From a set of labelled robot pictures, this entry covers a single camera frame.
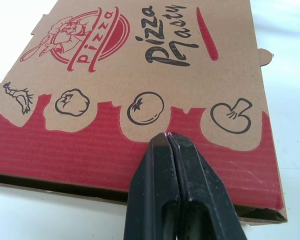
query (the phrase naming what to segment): black clamp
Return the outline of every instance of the black clamp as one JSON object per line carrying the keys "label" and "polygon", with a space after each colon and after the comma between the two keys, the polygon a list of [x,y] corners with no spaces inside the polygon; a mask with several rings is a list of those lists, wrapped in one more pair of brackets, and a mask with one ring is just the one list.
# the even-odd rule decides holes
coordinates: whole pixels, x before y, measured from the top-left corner
{"label": "black clamp", "polygon": [[217,174],[176,133],[149,143],[128,195],[124,240],[246,240]]}

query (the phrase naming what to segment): cardboard box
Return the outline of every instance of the cardboard box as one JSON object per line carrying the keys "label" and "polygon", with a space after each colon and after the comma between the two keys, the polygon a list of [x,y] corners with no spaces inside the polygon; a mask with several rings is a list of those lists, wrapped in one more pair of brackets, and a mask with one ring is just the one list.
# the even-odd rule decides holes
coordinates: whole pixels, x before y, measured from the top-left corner
{"label": "cardboard box", "polygon": [[126,200],[149,140],[189,137],[242,220],[287,220],[247,0],[59,0],[0,83],[0,183]]}

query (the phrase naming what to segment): black line drawing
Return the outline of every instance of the black line drawing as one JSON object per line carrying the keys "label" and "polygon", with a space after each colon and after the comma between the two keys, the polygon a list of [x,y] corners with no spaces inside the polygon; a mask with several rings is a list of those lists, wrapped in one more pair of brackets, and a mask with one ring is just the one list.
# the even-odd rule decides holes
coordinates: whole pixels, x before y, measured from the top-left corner
{"label": "black line drawing", "polygon": [[25,115],[30,112],[30,104],[33,104],[31,99],[33,98],[33,94],[28,94],[29,90],[27,88],[23,90],[17,90],[10,88],[11,82],[7,82],[3,85],[5,89],[5,93],[9,96],[13,97],[22,107],[22,114]]}
{"label": "black line drawing", "polygon": [[[252,106],[249,100],[241,97],[236,101],[233,107],[230,107],[227,103],[217,103],[211,108],[210,115],[214,123],[226,132],[231,134],[244,134],[251,127],[251,119],[243,113]],[[247,120],[247,124],[244,126],[238,125],[236,122],[238,118],[241,117]]]}
{"label": "black line drawing", "polygon": [[158,120],[164,108],[164,100],[159,94],[145,91],[136,96],[128,107],[127,117],[136,125],[149,125]]}
{"label": "black line drawing", "polygon": [[90,100],[81,90],[74,88],[62,93],[61,97],[55,101],[55,110],[60,114],[80,117],[89,107]]}

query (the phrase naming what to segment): white surface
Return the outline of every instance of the white surface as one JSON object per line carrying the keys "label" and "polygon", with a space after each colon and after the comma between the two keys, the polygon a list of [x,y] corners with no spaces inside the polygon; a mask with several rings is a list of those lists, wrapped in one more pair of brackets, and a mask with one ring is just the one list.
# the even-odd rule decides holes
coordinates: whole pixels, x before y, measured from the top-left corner
{"label": "white surface", "polygon": [[[0,80],[55,0],[0,1]],[[300,240],[300,0],[251,0],[289,222],[244,226],[249,240]],[[0,187],[0,240],[121,240],[126,207]]]}

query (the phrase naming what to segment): pizza logo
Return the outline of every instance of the pizza logo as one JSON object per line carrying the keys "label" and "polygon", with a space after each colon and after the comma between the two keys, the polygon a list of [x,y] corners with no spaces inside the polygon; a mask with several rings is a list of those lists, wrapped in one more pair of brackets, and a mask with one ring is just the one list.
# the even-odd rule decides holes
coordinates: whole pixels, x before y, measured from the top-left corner
{"label": "pizza logo", "polygon": [[22,55],[20,61],[31,58],[37,52],[39,57],[50,52],[56,60],[67,64],[70,72],[76,66],[86,64],[88,71],[93,73],[96,62],[118,51],[129,33],[129,22],[117,7],[108,11],[99,7],[96,11],[59,20],[39,45]]}

